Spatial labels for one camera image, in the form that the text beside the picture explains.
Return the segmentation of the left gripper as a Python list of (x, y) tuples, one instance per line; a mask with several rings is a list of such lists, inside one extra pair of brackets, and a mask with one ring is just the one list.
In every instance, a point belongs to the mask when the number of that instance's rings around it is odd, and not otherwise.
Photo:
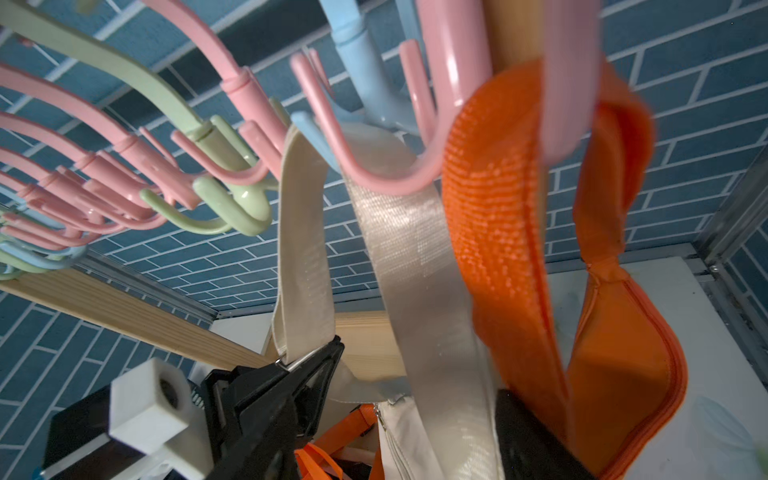
[(202, 393), (214, 466), (209, 479), (297, 479), (297, 438), (317, 432), (344, 344), (336, 336), (286, 367), (215, 369)]

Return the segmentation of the beige sling bag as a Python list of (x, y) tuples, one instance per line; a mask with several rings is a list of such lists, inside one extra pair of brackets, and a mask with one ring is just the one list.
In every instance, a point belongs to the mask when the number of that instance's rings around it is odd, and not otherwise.
[[(290, 363), (330, 342), (335, 318), (322, 206), (327, 164), (290, 128), (281, 166), (273, 338)], [(331, 398), (373, 405), (389, 479), (501, 478), (493, 369), (472, 327), (437, 190), (391, 196), (355, 181), (346, 187), (404, 371), (368, 382), (342, 366)]]

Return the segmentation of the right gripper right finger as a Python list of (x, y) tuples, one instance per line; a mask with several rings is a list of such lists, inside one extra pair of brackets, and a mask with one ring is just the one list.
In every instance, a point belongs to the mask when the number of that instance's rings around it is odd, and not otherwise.
[(594, 480), (594, 475), (510, 390), (497, 393), (495, 427), (506, 479)]

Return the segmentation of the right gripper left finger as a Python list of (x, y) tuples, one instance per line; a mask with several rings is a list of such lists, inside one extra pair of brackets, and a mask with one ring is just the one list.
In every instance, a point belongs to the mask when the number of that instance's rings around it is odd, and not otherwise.
[(298, 418), (287, 395), (261, 399), (240, 416), (242, 435), (221, 461), (222, 479), (298, 479)]

